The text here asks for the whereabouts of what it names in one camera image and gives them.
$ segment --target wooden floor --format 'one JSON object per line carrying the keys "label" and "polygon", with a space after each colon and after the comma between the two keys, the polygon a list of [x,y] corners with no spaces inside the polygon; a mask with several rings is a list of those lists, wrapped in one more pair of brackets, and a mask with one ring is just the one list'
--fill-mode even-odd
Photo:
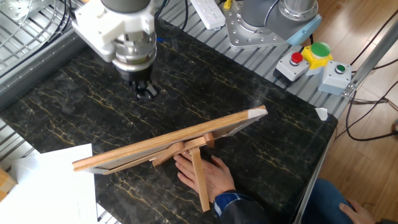
{"label": "wooden floor", "polygon": [[[323,22],[314,33],[315,41],[323,41],[332,48],[336,61],[351,63],[359,51],[369,43],[383,23],[398,9],[398,0],[318,0]],[[386,27],[398,20],[396,16]],[[365,57],[386,33],[385,29],[366,54],[354,65],[356,70]],[[379,65],[398,58],[398,43],[384,56]],[[398,62],[372,72],[359,87],[357,98],[378,100],[398,80]],[[388,99],[398,104],[398,86]],[[349,121],[352,123],[365,114],[372,105],[353,106]],[[341,115],[338,133],[345,130],[346,113]],[[398,112],[388,104],[377,108],[356,126],[351,134],[369,138],[387,134]],[[377,221],[387,218],[398,221],[398,139],[358,142],[342,135],[328,151],[320,173],[321,178],[334,183],[346,198],[357,200]]]}

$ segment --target white paper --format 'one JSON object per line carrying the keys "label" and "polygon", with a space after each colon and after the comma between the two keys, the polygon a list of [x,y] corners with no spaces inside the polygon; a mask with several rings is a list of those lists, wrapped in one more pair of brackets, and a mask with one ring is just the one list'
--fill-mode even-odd
{"label": "white paper", "polygon": [[14,160],[18,184],[0,203],[0,223],[96,223],[94,175],[72,166],[90,156],[86,144]]}
{"label": "white paper", "polygon": [[315,108],[321,121],[326,121],[328,119],[328,109],[326,108]]}

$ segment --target power strip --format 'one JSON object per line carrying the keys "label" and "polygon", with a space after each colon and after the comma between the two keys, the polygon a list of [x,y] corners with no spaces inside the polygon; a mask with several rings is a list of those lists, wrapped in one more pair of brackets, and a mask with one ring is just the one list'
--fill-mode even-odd
{"label": "power strip", "polygon": [[219,30],[225,25],[225,16],[214,0],[191,0],[207,29]]}

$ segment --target red button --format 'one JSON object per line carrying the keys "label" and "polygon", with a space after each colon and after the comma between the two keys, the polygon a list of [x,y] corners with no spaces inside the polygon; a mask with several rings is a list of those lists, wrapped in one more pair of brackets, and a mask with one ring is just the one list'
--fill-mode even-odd
{"label": "red button", "polygon": [[300,63],[303,61],[303,55],[299,52],[292,54],[292,62],[293,63]]}

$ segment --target emergency stop button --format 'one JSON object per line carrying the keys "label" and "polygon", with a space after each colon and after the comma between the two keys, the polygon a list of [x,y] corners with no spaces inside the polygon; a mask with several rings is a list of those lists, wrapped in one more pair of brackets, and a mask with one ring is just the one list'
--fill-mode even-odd
{"label": "emergency stop button", "polygon": [[290,59],[290,63],[292,65],[298,65],[302,61],[303,61],[303,55],[301,53],[295,52],[292,54],[292,58]]}

